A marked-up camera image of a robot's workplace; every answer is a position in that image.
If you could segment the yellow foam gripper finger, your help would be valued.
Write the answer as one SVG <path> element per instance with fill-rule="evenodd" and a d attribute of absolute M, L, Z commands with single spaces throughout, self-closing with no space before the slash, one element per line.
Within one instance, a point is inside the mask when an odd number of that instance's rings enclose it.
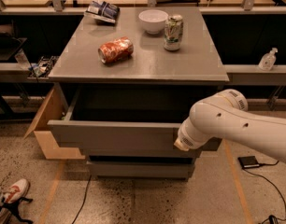
<path fill-rule="evenodd" d="M 177 147 L 179 150 L 184 150 L 183 144 L 178 139 L 174 142 L 174 146 Z"/>

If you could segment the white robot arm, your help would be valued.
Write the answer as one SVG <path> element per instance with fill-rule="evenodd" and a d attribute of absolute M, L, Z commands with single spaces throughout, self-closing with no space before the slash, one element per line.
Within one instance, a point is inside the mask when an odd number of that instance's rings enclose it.
<path fill-rule="evenodd" d="M 213 137 L 286 163 L 286 119 L 251 114 L 237 90 L 220 91 L 196 102 L 179 127 L 175 146 L 183 151 L 198 149 Z"/>

